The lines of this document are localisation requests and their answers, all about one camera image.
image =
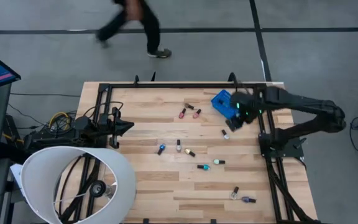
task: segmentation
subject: person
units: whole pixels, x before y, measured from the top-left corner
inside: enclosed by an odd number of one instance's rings
[[[108,24],[96,33],[97,40],[103,47],[108,47],[107,40],[114,36],[127,21],[140,21],[147,37],[147,55],[154,58],[168,58],[172,52],[160,49],[160,24],[145,0],[114,0],[123,9]]]

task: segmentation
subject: white cylindrical shade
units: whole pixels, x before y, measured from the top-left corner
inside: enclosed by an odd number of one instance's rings
[[[135,200],[135,172],[128,160],[112,149],[57,146],[31,155],[21,172],[24,197],[31,209],[48,223],[61,224],[53,204],[55,187],[66,166],[76,157],[88,153],[99,159],[115,175],[116,193],[104,208],[78,223],[118,224],[127,215]]]

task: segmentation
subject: gray floor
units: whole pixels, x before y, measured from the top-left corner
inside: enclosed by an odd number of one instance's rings
[[[245,0],[149,0],[164,28],[253,27]],[[358,1],[257,0],[268,27],[358,27]],[[109,0],[0,0],[0,30],[97,29],[118,8]],[[140,27],[131,22],[126,28]],[[334,100],[347,122],[358,116],[358,33],[263,34],[272,79],[299,95]],[[0,59],[22,75],[13,92],[80,94],[84,81],[150,79],[218,81],[235,72],[242,81],[262,81],[255,34],[162,34],[173,50],[168,60],[145,56],[144,34],[119,34],[100,49],[90,34],[0,35]],[[75,110],[77,98],[11,96],[10,103],[45,121],[57,111]],[[13,114],[18,126],[34,122]],[[296,123],[311,116],[294,113]],[[358,132],[354,133],[358,146]],[[319,219],[358,223],[358,153],[349,130],[308,136],[308,177]],[[36,222],[23,203],[14,223]]]

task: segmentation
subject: wooden table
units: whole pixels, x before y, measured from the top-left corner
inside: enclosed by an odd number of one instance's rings
[[[84,84],[78,116],[95,105],[99,84]],[[283,86],[283,83],[269,85]],[[265,159],[260,155],[257,141],[258,121],[232,133],[225,118],[211,106],[211,99],[219,91],[221,89],[211,88],[113,89],[112,100],[124,103],[122,119],[135,122],[135,126],[119,138],[119,152],[130,161],[137,178],[137,195],[125,223],[142,223],[144,218],[149,218],[151,223],[209,223],[210,219],[217,219],[218,223],[275,222]],[[192,110],[187,110],[183,119],[178,118],[184,103],[202,109],[198,119],[192,118],[195,112]],[[290,110],[275,111],[273,118],[278,128],[293,126]],[[230,140],[223,138],[222,129],[230,135]],[[177,139],[181,139],[181,153],[176,151]],[[156,152],[161,144],[167,148],[158,156]],[[185,154],[184,148],[191,149],[196,157]],[[214,159],[223,159],[226,164],[214,165]],[[290,193],[311,218],[317,218],[305,168],[290,158],[283,163]],[[211,170],[197,169],[197,164],[208,164]],[[83,162],[79,162],[68,180],[65,198],[76,195],[82,169]],[[114,176],[104,165],[101,165],[99,179],[107,184],[114,182]],[[231,200],[229,196],[235,186],[240,188],[240,198],[250,196],[256,198],[257,203]],[[282,216],[286,218],[282,196],[278,194]],[[64,201],[64,207],[70,201]],[[87,201],[88,195],[82,206],[82,218]],[[106,198],[97,198],[94,212],[106,202]]]

